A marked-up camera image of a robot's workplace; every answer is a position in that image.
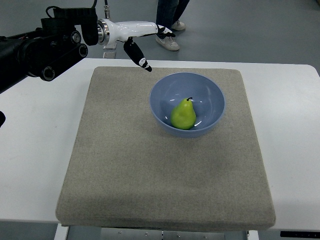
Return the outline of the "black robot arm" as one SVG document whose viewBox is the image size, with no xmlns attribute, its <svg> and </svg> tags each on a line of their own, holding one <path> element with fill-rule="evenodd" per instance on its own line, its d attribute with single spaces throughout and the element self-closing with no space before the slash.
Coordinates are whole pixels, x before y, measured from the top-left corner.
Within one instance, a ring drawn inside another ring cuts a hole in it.
<svg viewBox="0 0 320 240">
<path fill-rule="evenodd" d="M 26 77 L 50 82 L 88 55 L 88 47 L 106 44 L 110 37 L 96 7 L 49 6 L 53 15 L 41 19 L 41 27 L 10 37 L 0 37 L 0 91 Z"/>
</svg>

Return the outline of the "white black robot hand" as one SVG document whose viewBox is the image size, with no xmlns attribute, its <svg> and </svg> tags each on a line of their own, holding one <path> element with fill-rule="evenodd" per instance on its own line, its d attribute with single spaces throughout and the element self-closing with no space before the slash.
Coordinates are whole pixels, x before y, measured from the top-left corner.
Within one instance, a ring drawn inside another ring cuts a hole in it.
<svg viewBox="0 0 320 240">
<path fill-rule="evenodd" d="M 123 42 L 123 49 L 129 58 L 138 66 L 148 72 L 152 67 L 146 60 L 139 46 L 134 42 L 135 37 L 145 37 L 150 35 L 163 35 L 174 37 L 175 34 L 168 28 L 149 21 L 123 21 L 112 22 L 109 19 L 99 19 L 97 21 L 98 44 Z"/>
</svg>

